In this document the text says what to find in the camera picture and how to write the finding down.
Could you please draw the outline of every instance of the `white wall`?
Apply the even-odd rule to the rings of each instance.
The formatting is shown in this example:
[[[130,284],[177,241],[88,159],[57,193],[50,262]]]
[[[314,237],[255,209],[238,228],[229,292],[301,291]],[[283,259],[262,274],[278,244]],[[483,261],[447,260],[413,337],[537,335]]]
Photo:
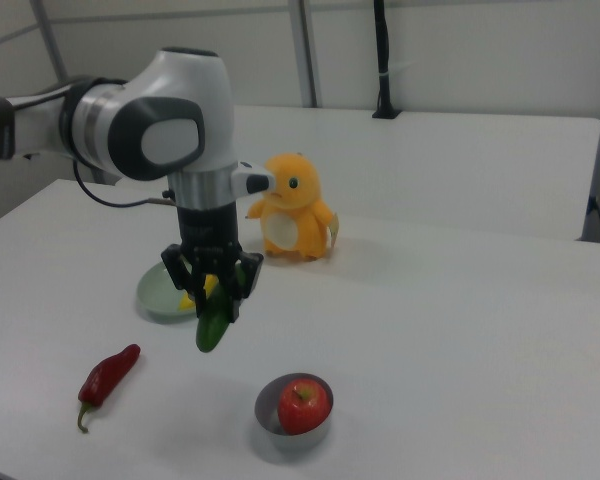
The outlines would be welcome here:
[[[287,0],[46,0],[70,75],[130,79],[165,46],[218,53],[234,101],[301,106]]]
[[[33,93],[55,82],[29,1],[0,1],[0,95]],[[59,177],[71,178],[66,161],[0,162],[0,217]]]
[[[600,0],[386,3],[394,106],[600,119]],[[311,0],[324,107],[375,110],[370,4]],[[593,218],[586,237],[598,238]]]

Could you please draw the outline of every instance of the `plush toy belly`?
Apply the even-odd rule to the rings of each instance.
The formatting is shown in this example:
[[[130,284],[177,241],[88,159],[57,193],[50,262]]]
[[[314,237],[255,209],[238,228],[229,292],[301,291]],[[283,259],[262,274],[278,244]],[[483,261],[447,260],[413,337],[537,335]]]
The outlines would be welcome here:
[[[285,213],[272,213],[264,221],[264,236],[284,250],[291,250],[298,242],[298,226]]]

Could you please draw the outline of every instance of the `black stand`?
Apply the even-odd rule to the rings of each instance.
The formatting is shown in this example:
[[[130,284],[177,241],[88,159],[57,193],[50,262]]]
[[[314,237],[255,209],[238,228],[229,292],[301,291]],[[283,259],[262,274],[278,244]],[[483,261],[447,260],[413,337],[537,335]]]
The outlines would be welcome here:
[[[380,79],[380,93],[378,95],[378,109],[373,118],[393,120],[400,114],[391,105],[391,91],[389,88],[389,31],[384,17],[384,0],[373,0],[373,10],[376,18],[376,46],[378,48],[378,76]]]

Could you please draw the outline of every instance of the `chili pepper stem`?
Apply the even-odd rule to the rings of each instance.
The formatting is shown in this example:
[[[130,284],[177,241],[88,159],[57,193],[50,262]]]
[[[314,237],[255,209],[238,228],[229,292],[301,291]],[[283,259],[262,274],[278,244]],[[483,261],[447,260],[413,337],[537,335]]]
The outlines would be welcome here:
[[[78,415],[78,428],[82,433],[89,433],[89,429],[82,425],[82,417],[84,417],[84,414],[92,408],[93,405],[91,405],[89,402],[82,402],[82,405],[80,406],[80,414]]]

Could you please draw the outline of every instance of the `metal bowl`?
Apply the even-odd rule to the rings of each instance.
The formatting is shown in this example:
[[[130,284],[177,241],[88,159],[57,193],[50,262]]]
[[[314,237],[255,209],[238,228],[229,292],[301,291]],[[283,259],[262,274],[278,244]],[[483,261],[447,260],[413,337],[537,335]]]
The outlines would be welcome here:
[[[278,402],[284,387],[293,380],[300,378],[309,378],[318,382],[327,392],[327,398],[331,404],[331,412],[322,422],[313,430],[301,433],[299,435],[288,435],[282,430],[278,420]],[[278,377],[262,389],[256,399],[255,415],[260,426],[265,430],[271,443],[278,449],[284,451],[308,450],[320,443],[329,431],[331,425],[331,413],[333,412],[333,392],[329,384],[320,377],[310,373],[290,373]]]

